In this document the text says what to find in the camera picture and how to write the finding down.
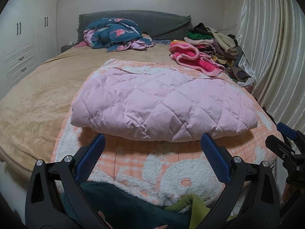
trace blue floral blanket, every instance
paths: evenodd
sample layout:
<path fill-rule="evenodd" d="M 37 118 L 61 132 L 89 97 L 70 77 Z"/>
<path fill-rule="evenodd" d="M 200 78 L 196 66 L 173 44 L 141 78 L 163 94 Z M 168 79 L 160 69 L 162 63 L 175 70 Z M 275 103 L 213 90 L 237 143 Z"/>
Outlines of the blue floral blanket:
<path fill-rule="evenodd" d="M 141 34 L 137 23 L 121 18 L 102 18 L 91 23 L 84 31 L 84 40 L 93 49 L 108 48 L 107 52 L 145 50 L 155 45 L 148 35 Z"/>

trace gray headboard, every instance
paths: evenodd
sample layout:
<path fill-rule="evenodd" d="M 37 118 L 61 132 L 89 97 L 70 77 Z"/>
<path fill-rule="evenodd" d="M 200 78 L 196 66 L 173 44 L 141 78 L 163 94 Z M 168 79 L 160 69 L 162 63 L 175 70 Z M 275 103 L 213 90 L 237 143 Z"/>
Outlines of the gray headboard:
<path fill-rule="evenodd" d="M 85 28 L 101 18 L 117 17 L 135 21 L 142 33 L 154 40 L 183 40 L 187 36 L 191 16 L 173 15 L 147 10 L 113 10 L 79 16 L 78 42 L 83 41 Z"/>

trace flamingo print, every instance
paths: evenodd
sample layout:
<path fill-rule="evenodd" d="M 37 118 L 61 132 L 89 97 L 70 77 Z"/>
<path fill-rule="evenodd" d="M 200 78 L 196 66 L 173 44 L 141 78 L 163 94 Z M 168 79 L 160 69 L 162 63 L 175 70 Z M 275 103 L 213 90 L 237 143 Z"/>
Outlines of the flamingo print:
<path fill-rule="evenodd" d="M 122 18 L 112 18 L 112 19 L 110 19 L 109 21 L 120 22 L 120 21 L 122 21 L 122 20 L 123 20 Z"/>
<path fill-rule="evenodd" d="M 124 29 L 118 29 L 118 30 L 113 31 L 111 33 L 116 33 L 116 37 L 119 37 L 119 36 L 123 35 L 124 33 L 133 33 L 133 32 L 127 31 L 127 30 L 124 30 Z"/>

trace tan bedsheet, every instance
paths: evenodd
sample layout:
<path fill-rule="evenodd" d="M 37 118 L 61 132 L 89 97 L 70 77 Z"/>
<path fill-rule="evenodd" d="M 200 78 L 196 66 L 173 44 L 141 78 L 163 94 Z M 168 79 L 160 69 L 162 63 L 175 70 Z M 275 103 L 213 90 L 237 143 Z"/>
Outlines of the tan bedsheet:
<path fill-rule="evenodd" d="M 0 157 L 29 180 L 38 159 L 51 160 L 71 101 L 92 71 L 112 58 L 174 63 L 168 48 L 106 53 L 80 47 L 48 60 L 0 101 Z"/>

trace drawer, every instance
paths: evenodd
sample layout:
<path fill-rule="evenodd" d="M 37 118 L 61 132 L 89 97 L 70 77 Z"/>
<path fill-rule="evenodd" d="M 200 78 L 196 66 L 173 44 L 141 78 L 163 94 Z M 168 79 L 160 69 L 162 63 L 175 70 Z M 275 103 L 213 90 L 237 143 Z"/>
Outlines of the drawer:
<path fill-rule="evenodd" d="M 35 69 L 36 69 L 36 64 L 34 57 L 21 64 L 18 68 L 14 69 L 12 72 L 8 74 L 8 78 L 12 86 L 19 83 L 21 79 L 26 77 Z"/>
<path fill-rule="evenodd" d="M 8 59 L 4 62 L 4 65 L 6 66 L 7 72 L 11 72 L 14 69 L 18 68 L 20 65 L 25 63 L 27 60 L 32 58 L 34 56 L 34 50 L 33 47 L 29 47 L 28 49 L 18 53 L 14 57 Z"/>

